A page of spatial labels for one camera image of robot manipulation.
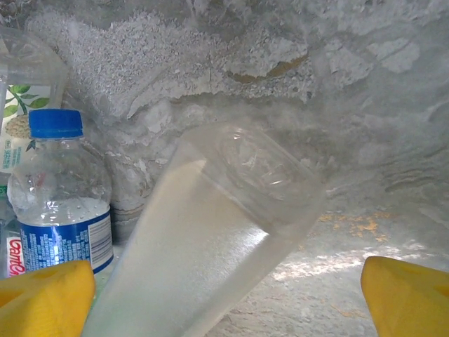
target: bottle neck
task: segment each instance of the bottle neck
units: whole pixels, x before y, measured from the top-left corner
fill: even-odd
[[[36,150],[77,150],[80,148],[80,138],[36,139]]]

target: gray concrete floor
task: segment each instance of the gray concrete floor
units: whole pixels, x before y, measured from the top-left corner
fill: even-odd
[[[448,242],[449,230],[423,216],[374,208],[325,213],[207,337],[375,337],[360,287],[365,259],[389,256],[449,271]],[[112,268],[97,276],[99,292]]]

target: blue bottle label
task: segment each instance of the blue bottle label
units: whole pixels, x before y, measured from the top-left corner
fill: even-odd
[[[20,223],[27,272],[73,260],[89,260],[94,273],[114,258],[109,211],[94,219],[63,226]]]

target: yellow plastic piece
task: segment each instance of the yellow plastic piece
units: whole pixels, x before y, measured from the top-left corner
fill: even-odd
[[[379,337],[449,337],[449,273],[372,256],[361,285]]]
[[[95,294],[91,264],[72,261],[0,281],[1,337],[79,337]]]

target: blue bottle cap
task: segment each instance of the blue bottle cap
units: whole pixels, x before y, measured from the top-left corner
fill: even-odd
[[[81,114],[77,110],[33,110],[28,119],[32,138],[61,139],[83,135]]]

